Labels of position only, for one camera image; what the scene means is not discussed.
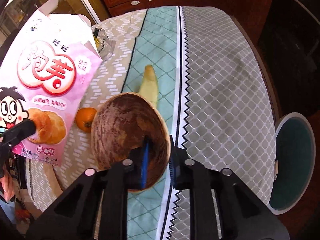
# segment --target banana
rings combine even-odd
[[[153,107],[157,107],[159,94],[158,79],[151,65],[146,65],[144,68],[143,79],[138,94],[148,100]]]

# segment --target green trash can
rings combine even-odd
[[[273,182],[268,208],[275,215],[290,210],[310,182],[316,159],[316,142],[308,120],[290,113],[276,124],[278,173]]]

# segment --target cartoon boy face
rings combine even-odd
[[[17,87],[1,87],[0,91],[0,133],[28,118],[29,114],[23,109],[20,100],[24,97],[15,89]]]

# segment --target pink snack box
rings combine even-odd
[[[61,30],[37,10],[0,68],[0,133],[25,118],[34,120],[36,133],[13,152],[57,166],[80,101],[102,62],[92,46],[87,48],[90,43],[69,44]]]

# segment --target orange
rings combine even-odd
[[[80,108],[76,114],[76,125],[84,132],[91,132],[91,124],[97,110],[92,107]]]

